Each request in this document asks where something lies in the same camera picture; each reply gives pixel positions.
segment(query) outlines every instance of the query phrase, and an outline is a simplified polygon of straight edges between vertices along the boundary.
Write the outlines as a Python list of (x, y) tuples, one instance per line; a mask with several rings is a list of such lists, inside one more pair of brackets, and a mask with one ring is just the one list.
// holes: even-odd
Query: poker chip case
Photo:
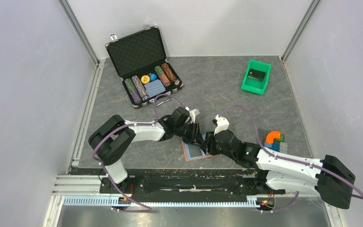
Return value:
[[(112, 42), (107, 43), (105, 47), (134, 108), (153, 103), (154, 98), (159, 94), (171, 94), (183, 88), (182, 80), (167, 62), (158, 26), (148, 27), (120, 39), (112, 34), (111, 38)], [(156, 85), (163, 85), (163, 87), (156, 89), (160, 93), (149, 96), (141, 79), (143, 78), (143, 82), (146, 83), (147, 77), (143, 76), (155, 78), (155, 74), (156, 80), (161, 80), (161, 83), (153, 81), (156, 81)], [(135, 76), (138, 77), (142, 86), (136, 84), (138, 81)]]

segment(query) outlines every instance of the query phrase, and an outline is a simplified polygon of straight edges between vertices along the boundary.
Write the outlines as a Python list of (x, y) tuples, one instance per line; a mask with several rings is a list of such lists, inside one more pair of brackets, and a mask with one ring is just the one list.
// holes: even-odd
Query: gray tabletop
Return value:
[[(242, 91), (241, 85), (249, 60), (272, 65), (269, 83), (263, 96)], [(197, 121), (201, 132), (213, 131), (211, 122), (232, 104), (241, 104), (253, 114), (260, 129), (280, 131), (288, 143), (288, 153), (310, 157), (305, 133), (297, 111), (293, 93), (277, 56), (223, 56), (223, 57), (171, 57), (168, 59), (184, 83), (174, 96), (190, 109), (199, 109)], [(178, 102), (172, 100), (158, 107), (159, 116), (171, 114)], [(107, 59), (87, 130), (87, 138), (111, 116), (119, 114), (123, 119), (136, 122), (155, 118), (152, 105), (134, 109), (121, 84), (112, 62)], [(229, 129), (242, 141), (256, 142), (255, 131), (249, 116), (239, 108), (224, 114), (230, 122)], [(85, 140), (80, 168), (99, 167), (91, 158), (92, 149)], [(125, 168), (241, 168), (231, 159), (218, 155), (186, 162), (182, 140), (132, 143), (122, 157)]]

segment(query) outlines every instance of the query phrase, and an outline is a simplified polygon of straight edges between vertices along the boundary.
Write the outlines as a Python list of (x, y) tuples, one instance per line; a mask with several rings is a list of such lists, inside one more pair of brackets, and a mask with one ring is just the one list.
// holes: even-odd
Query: case latch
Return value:
[(113, 34), (111, 35), (111, 39), (112, 39), (112, 41), (118, 41), (118, 37), (116, 36), (116, 34), (115, 34), (115, 33), (113, 33)]

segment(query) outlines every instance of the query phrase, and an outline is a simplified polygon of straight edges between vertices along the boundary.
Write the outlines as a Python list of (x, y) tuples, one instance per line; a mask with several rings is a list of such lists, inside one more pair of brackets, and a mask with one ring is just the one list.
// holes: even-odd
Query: green tray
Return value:
[[(247, 71), (245, 72), (242, 90), (249, 91), (255, 94), (263, 95), (268, 85), (271, 65), (260, 61), (250, 60), (248, 63)], [(265, 73), (263, 80), (258, 80), (249, 76), (249, 71), (258, 70)]]

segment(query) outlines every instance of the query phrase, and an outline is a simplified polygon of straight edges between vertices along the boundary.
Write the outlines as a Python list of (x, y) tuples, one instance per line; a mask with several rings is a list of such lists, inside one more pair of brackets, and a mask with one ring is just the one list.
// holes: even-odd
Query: case lid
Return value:
[(105, 46), (120, 77), (137, 74), (139, 69), (166, 59), (164, 44), (157, 26), (115, 40)]

